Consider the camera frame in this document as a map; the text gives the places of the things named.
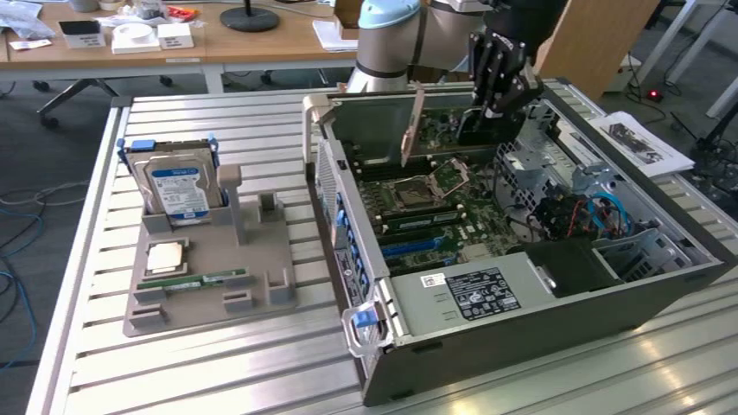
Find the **blue cable on floor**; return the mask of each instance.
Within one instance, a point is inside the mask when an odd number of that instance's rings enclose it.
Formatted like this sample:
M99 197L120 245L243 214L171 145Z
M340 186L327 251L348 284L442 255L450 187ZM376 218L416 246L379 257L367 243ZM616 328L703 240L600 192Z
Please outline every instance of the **blue cable on floor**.
M25 345L25 347L22 348L22 350L20 351L20 353L14 356L14 358L10 361L8 361L2 367L0 367L0 373L1 373L8 367L13 365L16 361L20 361L25 357L25 354L28 354L28 352L33 349L33 345L36 344L37 330L36 330L36 317L33 316L33 310L30 309L30 303L28 301L25 287L22 286L21 281L16 279L16 277L13 277L13 275L10 275L8 272L0 271L0 275L8 278L9 283L14 284L16 290L21 293L22 305L25 306L25 311L28 312L28 320L30 324L30 340Z
M36 222L39 223L39 228L36 229L36 234L33 237L12 252L2 255L4 258L9 258L12 255L22 251L33 242L36 242L36 239L39 236L41 236L41 232L44 231L44 220L37 214L18 214L16 212L10 212L9 210L0 209L0 214L6 214L9 216L18 216L21 218L33 218Z

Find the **lamp base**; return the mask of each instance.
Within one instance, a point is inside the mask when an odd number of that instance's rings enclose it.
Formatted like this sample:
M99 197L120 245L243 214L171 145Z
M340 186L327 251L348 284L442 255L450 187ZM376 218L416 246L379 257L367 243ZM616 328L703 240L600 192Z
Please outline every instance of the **lamp base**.
M236 7L220 14L220 23L239 32L264 32L279 25L279 16L259 8L251 8L251 16L247 16L245 8Z

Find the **metal slotted table surface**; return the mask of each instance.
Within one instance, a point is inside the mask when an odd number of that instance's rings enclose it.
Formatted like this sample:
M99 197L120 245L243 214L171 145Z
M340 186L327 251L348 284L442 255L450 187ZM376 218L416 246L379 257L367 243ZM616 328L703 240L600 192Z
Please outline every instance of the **metal slotted table surface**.
M570 86L548 85L586 118L600 114ZM111 109L28 413L734 413L734 271L632 332L361 406L303 177L301 97L315 92L140 98ZM221 162L241 165L241 198L275 190L284 200L299 305L285 315L128 338L141 198L113 143L209 132ZM738 252L734 222L699 192L678 176L658 184Z

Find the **blue pcie slot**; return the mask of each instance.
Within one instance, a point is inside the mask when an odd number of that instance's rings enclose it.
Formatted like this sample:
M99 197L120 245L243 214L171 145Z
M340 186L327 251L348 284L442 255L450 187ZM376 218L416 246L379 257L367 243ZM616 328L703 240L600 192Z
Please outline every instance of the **blue pcie slot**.
M443 236L439 236L434 239L423 240L420 242L412 242L406 245L389 246L381 248L381 255L384 257L396 257L397 255L404 255L406 253L415 253L422 251L430 251L431 249L438 249L443 243Z

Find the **blue cable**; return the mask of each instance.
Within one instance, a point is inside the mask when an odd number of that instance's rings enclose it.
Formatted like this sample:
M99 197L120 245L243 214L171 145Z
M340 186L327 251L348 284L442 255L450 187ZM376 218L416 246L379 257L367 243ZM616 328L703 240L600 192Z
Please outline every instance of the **blue cable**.
M25 294L25 288L22 287L22 283L18 279L13 277L8 272L0 271L0 275L2 275L5 278L8 278L10 284L14 284L16 290L21 293L21 300L22 305L25 306L25 311L28 312L28 320L30 324L30 340L22 350L18 352L18 354L14 356L14 358L5 363L2 367L0 367L0 373L13 365L13 363L18 360L21 360L28 352L33 349L33 345L36 344L36 317L33 316L33 310L30 309L30 304L28 301L28 295Z
M33 237L12 252L2 255L4 258L9 258L12 255L22 251L33 242L36 242L36 239L39 236L41 236L41 232L44 231L44 220L37 214L18 214L16 212L10 212L9 210L0 209L0 214L6 214L9 216L18 216L21 218L33 218L36 222L39 223L39 228L36 229L36 234Z
M616 197L614 197L611 194L608 193L595 193L592 196L591 196L591 199L596 199L596 198L600 198L600 199L607 199L608 201L612 202L612 204L615 205L615 207L618 208L618 212L620 214L620 219L624 219L624 231L626 231L626 234L631 234L631 223L630 221L627 220L627 212L624 212L624 208L623 208L623 204L620 203L620 201L618 200ZM590 202L587 203L587 208L590 210L590 213L591 213L591 217L592 217L592 221L595 222L595 225L598 226L598 228L600 229L604 229L606 226L604 226L604 223L602 223L602 220L595 216L595 202L592 200L590 200Z

